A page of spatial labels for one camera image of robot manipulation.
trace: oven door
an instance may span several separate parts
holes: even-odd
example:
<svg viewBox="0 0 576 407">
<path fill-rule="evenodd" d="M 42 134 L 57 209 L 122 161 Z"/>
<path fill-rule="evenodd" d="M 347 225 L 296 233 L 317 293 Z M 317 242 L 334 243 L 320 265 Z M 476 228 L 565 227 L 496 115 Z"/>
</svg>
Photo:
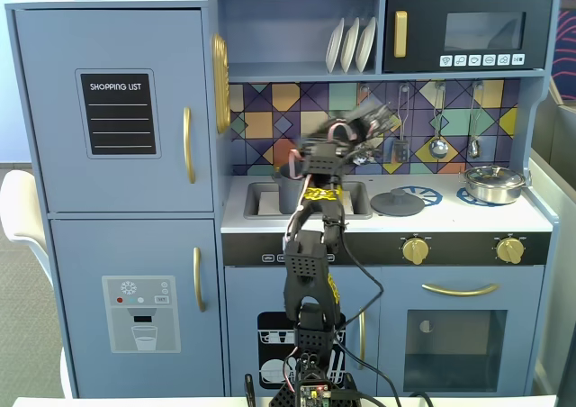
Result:
<svg viewBox="0 0 576 407">
<path fill-rule="evenodd" d="M 400 396 L 522 396 L 543 266 L 383 267 L 379 369 Z M 378 382 L 378 395 L 391 396 Z"/>
<path fill-rule="evenodd" d="M 386 0 L 384 72 L 545 66 L 552 0 Z"/>
</svg>

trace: silver pot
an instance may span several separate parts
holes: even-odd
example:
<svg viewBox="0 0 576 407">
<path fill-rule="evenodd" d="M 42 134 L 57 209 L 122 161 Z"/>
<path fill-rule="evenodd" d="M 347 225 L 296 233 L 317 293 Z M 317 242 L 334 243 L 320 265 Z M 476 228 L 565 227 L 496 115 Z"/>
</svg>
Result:
<svg viewBox="0 0 576 407">
<path fill-rule="evenodd" d="M 514 203 L 526 185 L 522 175 L 498 166 L 469 168 L 463 176 L 468 194 L 486 203 Z"/>
</svg>

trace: gray cup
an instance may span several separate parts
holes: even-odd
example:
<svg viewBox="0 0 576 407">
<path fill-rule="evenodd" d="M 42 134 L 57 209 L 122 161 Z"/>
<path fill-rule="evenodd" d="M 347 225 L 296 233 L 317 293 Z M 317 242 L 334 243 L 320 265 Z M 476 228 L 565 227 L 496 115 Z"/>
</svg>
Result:
<svg viewBox="0 0 576 407">
<path fill-rule="evenodd" d="M 295 164 L 296 176 L 302 171 L 302 166 L 298 162 Z M 278 201 L 280 204 L 280 213 L 292 215 L 296 210 L 298 197 L 302 192 L 302 179 L 290 178 L 290 166 L 284 164 L 273 175 L 274 181 L 278 184 Z"/>
</svg>

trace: play kitchen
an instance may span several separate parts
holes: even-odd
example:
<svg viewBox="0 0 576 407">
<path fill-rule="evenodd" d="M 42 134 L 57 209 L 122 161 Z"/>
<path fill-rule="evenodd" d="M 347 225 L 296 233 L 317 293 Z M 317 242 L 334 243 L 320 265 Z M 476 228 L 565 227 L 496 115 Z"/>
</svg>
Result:
<svg viewBox="0 0 576 407">
<path fill-rule="evenodd" d="M 530 394 L 558 219 L 528 160 L 559 1 L 8 5 L 75 396 L 293 378 L 291 153 L 364 103 L 396 125 L 343 167 L 345 234 L 384 294 L 338 339 L 402 394 Z M 328 261 L 350 318 L 374 284 L 343 250 Z M 392 394 L 335 345 L 328 376 L 345 372 Z"/>
</svg>

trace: chalkboard sticker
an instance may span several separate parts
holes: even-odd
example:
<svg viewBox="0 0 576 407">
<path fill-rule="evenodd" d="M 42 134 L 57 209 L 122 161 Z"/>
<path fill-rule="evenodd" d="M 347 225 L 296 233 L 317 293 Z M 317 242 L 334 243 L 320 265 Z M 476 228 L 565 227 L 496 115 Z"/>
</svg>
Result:
<svg viewBox="0 0 576 407">
<path fill-rule="evenodd" d="M 92 155 L 157 154 L 149 78 L 149 73 L 80 74 Z"/>
</svg>

